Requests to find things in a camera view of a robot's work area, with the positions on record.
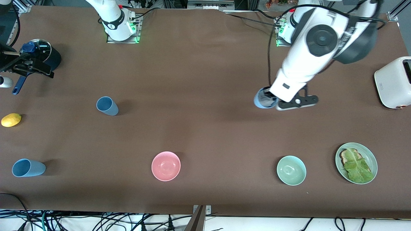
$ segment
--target blue handle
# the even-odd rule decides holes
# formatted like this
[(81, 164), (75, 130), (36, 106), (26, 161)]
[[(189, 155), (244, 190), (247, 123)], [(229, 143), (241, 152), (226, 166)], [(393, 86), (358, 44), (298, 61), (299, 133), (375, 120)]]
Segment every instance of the blue handle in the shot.
[(26, 76), (22, 76), (22, 75), (20, 76), (20, 78), (18, 79), (16, 85), (13, 88), (13, 91), (12, 91), (13, 95), (16, 95), (20, 92), (26, 78), (27, 78)]

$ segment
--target pink bowl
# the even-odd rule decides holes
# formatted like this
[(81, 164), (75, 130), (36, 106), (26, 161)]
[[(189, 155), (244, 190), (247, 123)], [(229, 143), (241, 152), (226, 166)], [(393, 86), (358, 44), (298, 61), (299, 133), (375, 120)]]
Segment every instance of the pink bowl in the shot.
[(174, 179), (180, 172), (180, 159), (172, 152), (162, 152), (157, 154), (151, 163), (153, 175), (161, 181)]

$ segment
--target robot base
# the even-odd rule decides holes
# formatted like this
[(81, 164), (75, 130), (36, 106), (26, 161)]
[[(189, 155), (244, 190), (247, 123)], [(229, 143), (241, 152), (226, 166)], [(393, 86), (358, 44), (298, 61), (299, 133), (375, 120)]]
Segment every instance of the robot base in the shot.
[(135, 30), (135, 33), (132, 34), (128, 39), (123, 40), (123, 41), (116, 41), (113, 40), (108, 34), (107, 34), (107, 43), (116, 43), (116, 44), (135, 44), (140, 42), (140, 37), (141, 37), (141, 29), (143, 26), (143, 17), (134, 19), (132, 23), (136, 23), (135, 25), (130, 25), (130, 28), (132, 30)]

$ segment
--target white floor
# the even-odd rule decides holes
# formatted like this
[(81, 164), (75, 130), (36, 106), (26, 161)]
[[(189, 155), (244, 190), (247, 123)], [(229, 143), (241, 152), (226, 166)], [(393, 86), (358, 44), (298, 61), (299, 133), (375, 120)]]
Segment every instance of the white floor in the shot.
[[(139, 221), (141, 215), (131, 216), (133, 221)], [(304, 228), (309, 218), (274, 218), (274, 217), (207, 217), (204, 231), (300, 231)], [(346, 231), (359, 231), (362, 219), (343, 219)], [(166, 222), (168, 215), (155, 215), (146, 220), (146, 222)], [(175, 227), (184, 226), (188, 223), (189, 218), (183, 218), (173, 222)], [(100, 218), (64, 218), (61, 224), (68, 231), (92, 231), (94, 226), (100, 222)], [(0, 231), (15, 231), (23, 224), (20, 218), (3, 218), (0, 219)], [(120, 223), (131, 230), (131, 224)], [(146, 226), (148, 231), (155, 229), (158, 225)], [(25, 231), (31, 230), (30, 225), (26, 225)], [(124, 227), (112, 226), (109, 231), (124, 231)], [(306, 231), (338, 231), (334, 225), (334, 219), (314, 218), (309, 224)], [(406, 220), (386, 220), (386, 219), (367, 219), (363, 231), (410, 231), (411, 221)]]

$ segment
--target green bowl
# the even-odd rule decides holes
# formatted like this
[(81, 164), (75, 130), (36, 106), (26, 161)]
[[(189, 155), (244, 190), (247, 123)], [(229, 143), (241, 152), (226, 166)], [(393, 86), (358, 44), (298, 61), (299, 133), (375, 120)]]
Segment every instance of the green bowl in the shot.
[(285, 156), (277, 164), (277, 175), (287, 185), (296, 186), (304, 181), (307, 169), (298, 157)]
[[(370, 181), (366, 183), (356, 183), (348, 178), (348, 173), (345, 170), (344, 165), (342, 165), (342, 160), (341, 160), (341, 157), (339, 156), (341, 152), (347, 148), (357, 149), (358, 152), (363, 156), (363, 158), (365, 159), (365, 162), (367, 163), (368, 167), (371, 170), (371, 173), (374, 175), (374, 177)], [(372, 152), (367, 147), (359, 143), (345, 143), (341, 145), (341, 147), (337, 150), (337, 153), (335, 154), (335, 165), (337, 166), (339, 173), (345, 179), (347, 179), (351, 183), (358, 184), (358, 185), (365, 185), (373, 181), (378, 171), (377, 160), (375, 159), (374, 154), (372, 154)]]

